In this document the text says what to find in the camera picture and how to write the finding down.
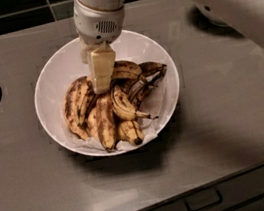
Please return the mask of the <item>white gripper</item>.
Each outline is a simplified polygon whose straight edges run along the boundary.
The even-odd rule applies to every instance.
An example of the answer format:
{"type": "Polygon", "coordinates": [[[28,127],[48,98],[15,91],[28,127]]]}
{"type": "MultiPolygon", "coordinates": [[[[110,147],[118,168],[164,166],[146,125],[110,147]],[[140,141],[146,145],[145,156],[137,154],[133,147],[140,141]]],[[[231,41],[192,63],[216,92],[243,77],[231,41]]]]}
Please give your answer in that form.
{"type": "Polygon", "coordinates": [[[112,43],[121,34],[124,8],[100,11],[87,7],[79,0],[74,0],[73,4],[75,27],[82,38],[79,42],[81,61],[89,66],[94,92],[108,92],[116,52],[104,42],[112,43]]]}

